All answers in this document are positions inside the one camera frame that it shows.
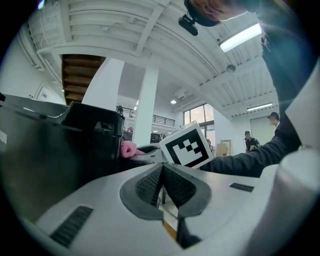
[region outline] black plastic container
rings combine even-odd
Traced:
[[[30,109],[26,100],[31,99],[21,101],[28,107],[7,99],[0,101],[0,174],[22,216],[35,221],[84,184],[119,171],[125,119],[119,113],[79,103],[69,108],[37,105],[34,100],[37,106]],[[54,108],[65,111],[49,115],[57,113]]]

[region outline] pink towel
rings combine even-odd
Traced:
[[[120,146],[120,156],[131,158],[134,155],[143,155],[144,152],[137,149],[137,145],[130,140],[125,140]]]

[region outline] baseball cap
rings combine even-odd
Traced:
[[[184,0],[184,6],[186,7],[186,9],[188,10],[190,16],[192,17],[193,21],[200,24],[201,26],[204,27],[214,27],[215,25],[217,25],[219,22],[218,21],[214,21],[211,19],[208,19],[206,17],[203,17],[198,11],[197,9],[195,9],[191,4],[190,4],[190,0]]]
[[[267,116],[268,119],[274,117],[276,120],[279,120],[279,115],[277,112],[272,112],[270,115]]]

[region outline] staircase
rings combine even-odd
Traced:
[[[62,55],[62,86],[67,106],[81,103],[105,57],[84,54]]]

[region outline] railing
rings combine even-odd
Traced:
[[[122,107],[122,109],[123,109],[123,115],[125,117],[136,118],[137,111],[130,108],[126,108],[126,107]],[[158,116],[155,114],[152,116],[152,122],[156,124],[161,124],[161,125],[167,125],[167,126],[173,126],[173,127],[175,126],[175,120],[166,118],[163,116]]]

